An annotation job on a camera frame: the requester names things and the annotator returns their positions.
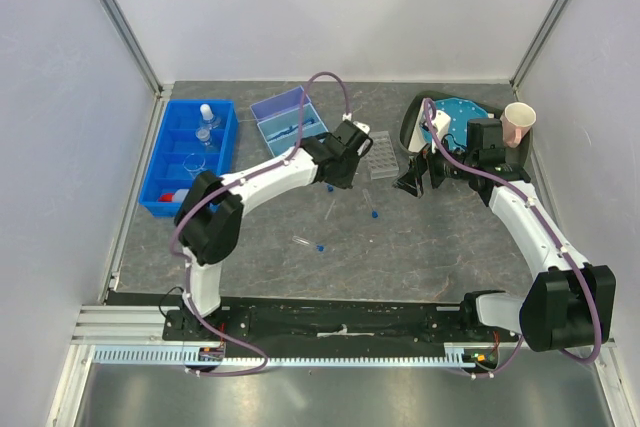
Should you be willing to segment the blue safety glasses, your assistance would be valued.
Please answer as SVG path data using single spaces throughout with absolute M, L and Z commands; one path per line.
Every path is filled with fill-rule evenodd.
M 306 127 L 308 125 L 313 125 L 315 123 L 316 123 L 316 121 L 315 121 L 314 118 L 308 118 L 308 119 L 304 120 L 300 125 L 298 125 L 298 124 L 291 125 L 291 126 L 285 128 L 285 129 L 281 130 L 280 132 L 278 132 L 278 133 L 274 134 L 273 136 L 271 136 L 269 138 L 269 140 L 270 141 L 274 141 L 274 140 L 277 140 L 279 138 L 286 137 L 286 136 L 296 132 L 299 128 L 304 128 L 304 127 Z

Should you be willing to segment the glass stirring pipette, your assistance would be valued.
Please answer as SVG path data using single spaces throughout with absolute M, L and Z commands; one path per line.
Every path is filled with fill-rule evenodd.
M 331 201 L 331 203 L 330 203 L 330 205 L 329 205 L 329 207 L 327 209 L 327 212 L 326 212 L 326 214 L 324 216 L 324 220 L 328 220 L 329 219 L 329 217 L 330 217 L 331 213 L 333 212 L 334 207 L 336 205 L 336 201 L 337 201 L 337 199 L 335 199 L 335 198 Z

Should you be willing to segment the clear flask white cap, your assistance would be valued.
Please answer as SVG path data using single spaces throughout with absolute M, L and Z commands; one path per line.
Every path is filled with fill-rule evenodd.
M 213 111 L 210 104 L 202 103 L 199 110 L 201 115 L 200 126 L 203 129 L 211 131 L 220 127 L 222 118 Z

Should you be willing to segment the small glass beaker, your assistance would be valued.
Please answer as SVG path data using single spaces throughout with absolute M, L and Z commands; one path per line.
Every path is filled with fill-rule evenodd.
M 195 137 L 207 153 L 217 153 L 219 151 L 214 142 L 212 131 L 207 127 L 200 127 L 195 131 Z

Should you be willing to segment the glass funnel dish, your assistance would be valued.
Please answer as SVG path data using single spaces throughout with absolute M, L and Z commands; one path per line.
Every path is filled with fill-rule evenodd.
M 199 174 L 208 170 L 207 157 L 200 153 L 188 154 L 183 161 L 183 168 L 189 178 L 194 180 Z

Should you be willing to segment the red cap wash bottle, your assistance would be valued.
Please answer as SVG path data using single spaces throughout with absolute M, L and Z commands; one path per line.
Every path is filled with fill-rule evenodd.
M 162 194 L 158 198 L 158 201 L 159 202 L 164 202 L 164 203 L 179 203 L 179 204 L 181 204 L 185 200 L 188 192 L 189 192 L 188 189 L 178 189 L 175 192 L 167 192 L 165 194 Z

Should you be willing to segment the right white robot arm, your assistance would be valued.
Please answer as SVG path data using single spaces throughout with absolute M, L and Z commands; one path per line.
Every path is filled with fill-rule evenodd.
M 444 122 L 435 120 L 438 143 L 424 137 L 423 116 L 406 120 L 400 143 L 409 169 L 395 185 L 415 197 L 428 181 L 463 180 L 496 215 L 517 244 L 533 277 L 525 297 L 499 290 L 465 295 L 458 328 L 467 339 L 483 339 L 494 327 L 524 337 L 536 352 L 590 346 L 609 339 L 616 279 L 606 265 L 593 265 L 561 233 L 538 199 L 531 178 L 502 142 L 499 120 L 472 119 L 463 148 L 448 145 Z

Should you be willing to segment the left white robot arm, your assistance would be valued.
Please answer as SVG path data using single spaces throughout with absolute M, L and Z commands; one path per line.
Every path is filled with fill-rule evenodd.
M 350 189 L 360 160 L 373 145 L 370 127 L 343 120 L 333 132 L 299 139 L 283 154 L 252 168 L 197 175 L 174 218 L 172 255 L 185 262 L 185 329 L 208 340 L 219 329 L 222 261 L 236 248 L 244 217 L 291 190 L 316 183 Z

